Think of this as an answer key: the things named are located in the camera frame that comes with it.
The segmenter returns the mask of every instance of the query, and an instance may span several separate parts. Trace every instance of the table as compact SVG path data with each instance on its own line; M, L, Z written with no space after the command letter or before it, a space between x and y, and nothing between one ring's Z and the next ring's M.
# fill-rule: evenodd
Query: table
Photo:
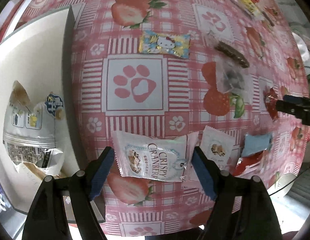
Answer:
M259 2L275 24L272 30L261 21L251 20L230 0L153 0L153 8L148 8L150 0L139 1L140 5L134 0L33 0L20 20L27 22L52 8L73 5L76 19L72 45L73 101L87 157L96 159L106 146L112 145L112 130L174 138L202 131L209 125L236 138L228 163L231 171L246 133L272 132L271 150L249 175L259 175L267 187L279 175L296 175L309 130L287 114L279 113L279 119L273 122L263 102L263 92L271 87L280 98L284 93L281 87L292 95L308 96L299 51L275 1ZM139 54L139 37L147 29L189 33L190 58ZM202 67L225 58L209 48L209 32L232 45L250 63L247 73L252 94L240 118L234 118L234 107L223 116L215 116L204 107L203 98L212 84L203 78ZM299 69L292 65L295 63L300 65ZM131 71L125 76L123 69L127 66ZM150 80L156 83L152 91L141 94L130 88L131 80L141 77L136 71L138 66L148 69L144 78L147 83ZM113 82L116 75L124 77L122 84ZM125 90L126 98L115 95L118 87ZM291 151L291 132L295 127L302 128L304 136ZM122 190L121 184L130 185L134 193ZM103 194L106 223L101 227L107 234L121 236L158 235L196 227L206 222L214 205L196 182L122 178L116 164ZM128 202L132 195L139 201L145 197L145 201L142 205L122 202Z

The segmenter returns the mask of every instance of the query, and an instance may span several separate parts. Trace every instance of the white snack packet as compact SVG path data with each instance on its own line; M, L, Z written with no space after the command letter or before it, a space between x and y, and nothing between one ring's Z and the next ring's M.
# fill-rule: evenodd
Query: white snack packet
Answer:
M33 163L47 175L57 176L64 153L56 149L55 131L64 118L63 100L50 93L35 106L15 81L5 112L3 144L18 171L21 162Z
M234 144L234 137L213 127L206 126L203 131L200 148L207 159L214 161L220 170L224 170Z
M188 180L198 133L169 140L112 131L121 175L161 181Z

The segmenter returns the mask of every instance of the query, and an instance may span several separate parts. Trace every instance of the brown stick snack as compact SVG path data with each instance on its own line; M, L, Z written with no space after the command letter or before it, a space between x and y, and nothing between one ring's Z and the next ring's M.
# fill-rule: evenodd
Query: brown stick snack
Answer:
M249 62L244 57L244 55L241 54L236 49L234 49L233 47L231 47L230 45L226 44L225 42L219 41L215 49L223 52L226 56L236 61L241 67L243 68L249 67Z

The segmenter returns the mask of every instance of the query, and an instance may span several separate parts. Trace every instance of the yellow snack wrapper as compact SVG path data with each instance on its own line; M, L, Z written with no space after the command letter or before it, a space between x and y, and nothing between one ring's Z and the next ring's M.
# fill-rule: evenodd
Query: yellow snack wrapper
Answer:
M180 58L188 58L191 36L189 34L171 35L143 32L139 41L139 52L143 54L171 54Z
M251 14L254 16L261 15L260 10L257 8L257 6L251 1L251 0L239 0L242 4L245 5L246 9L249 10Z

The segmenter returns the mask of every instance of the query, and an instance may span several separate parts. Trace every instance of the black cable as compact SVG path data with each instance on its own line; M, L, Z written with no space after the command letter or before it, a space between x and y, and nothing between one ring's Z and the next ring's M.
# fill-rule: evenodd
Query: black cable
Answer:
M270 196L276 194L277 192L280 192L282 189L286 188L289 184L293 183L299 176L301 176L305 171L302 171L300 174L296 176L295 179L293 179L290 183L286 184L284 187L280 188L279 190L275 191L274 193L270 194Z

